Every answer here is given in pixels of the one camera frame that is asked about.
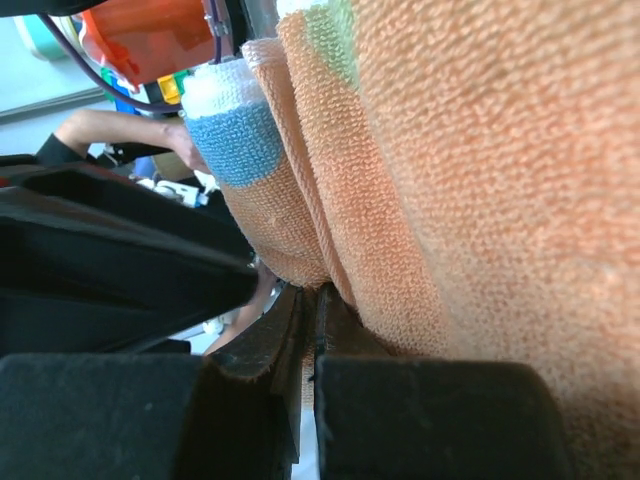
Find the bare human forearm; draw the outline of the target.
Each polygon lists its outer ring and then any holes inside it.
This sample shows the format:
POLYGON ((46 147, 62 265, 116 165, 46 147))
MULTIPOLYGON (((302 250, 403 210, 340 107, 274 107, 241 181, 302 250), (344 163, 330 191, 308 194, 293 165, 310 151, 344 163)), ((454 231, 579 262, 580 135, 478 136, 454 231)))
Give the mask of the bare human forearm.
POLYGON ((88 159, 93 144, 141 143, 170 149, 181 125, 106 110, 78 110, 46 139, 35 154, 42 165, 88 159))

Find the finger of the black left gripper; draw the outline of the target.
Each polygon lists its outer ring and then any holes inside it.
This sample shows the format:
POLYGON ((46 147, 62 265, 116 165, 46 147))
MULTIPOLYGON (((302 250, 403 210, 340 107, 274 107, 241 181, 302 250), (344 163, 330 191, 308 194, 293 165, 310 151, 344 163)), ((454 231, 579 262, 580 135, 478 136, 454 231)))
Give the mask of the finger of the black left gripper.
POLYGON ((136 351, 246 303, 239 230, 96 167, 1 172, 1 351, 136 351))

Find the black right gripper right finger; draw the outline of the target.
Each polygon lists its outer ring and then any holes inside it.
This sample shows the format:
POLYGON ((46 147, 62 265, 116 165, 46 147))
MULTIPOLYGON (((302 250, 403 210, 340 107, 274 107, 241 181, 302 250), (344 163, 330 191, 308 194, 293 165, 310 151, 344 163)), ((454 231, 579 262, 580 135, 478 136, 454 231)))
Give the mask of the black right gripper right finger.
POLYGON ((559 409, 529 366, 390 355, 332 287, 316 314, 324 479, 571 479, 559 409))

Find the bare human hand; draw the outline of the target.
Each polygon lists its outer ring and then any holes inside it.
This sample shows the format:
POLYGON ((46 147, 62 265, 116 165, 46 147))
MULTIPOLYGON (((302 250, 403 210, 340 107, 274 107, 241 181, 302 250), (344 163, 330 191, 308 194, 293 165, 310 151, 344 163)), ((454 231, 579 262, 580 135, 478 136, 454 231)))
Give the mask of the bare human hand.
POLYGON ((183 124, 165 124, 162 129, 161 139, 162 146, 176 153, 189 169, 205 174, 210 173, 209 168, 183 124))

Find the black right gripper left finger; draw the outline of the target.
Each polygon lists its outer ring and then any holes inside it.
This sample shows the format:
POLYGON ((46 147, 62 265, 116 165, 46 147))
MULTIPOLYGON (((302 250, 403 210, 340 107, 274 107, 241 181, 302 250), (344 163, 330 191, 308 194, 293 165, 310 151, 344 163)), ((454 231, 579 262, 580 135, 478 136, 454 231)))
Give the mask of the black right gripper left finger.
POLYGON ((208 357, 23 354, 1 363, 5 479, 287 479, 299 457, 304 294, 208 357))

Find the orange patterned towel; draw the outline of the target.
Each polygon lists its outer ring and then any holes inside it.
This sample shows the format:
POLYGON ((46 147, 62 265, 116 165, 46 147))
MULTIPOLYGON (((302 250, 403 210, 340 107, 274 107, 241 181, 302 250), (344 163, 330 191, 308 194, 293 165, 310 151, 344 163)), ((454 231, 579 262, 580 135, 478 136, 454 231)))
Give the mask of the orange patterned towel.
POLYGON ((639 475, 639 5, 319 1, 185 82, 279 277, 397 353, 532 366, 581 479, 639 475))

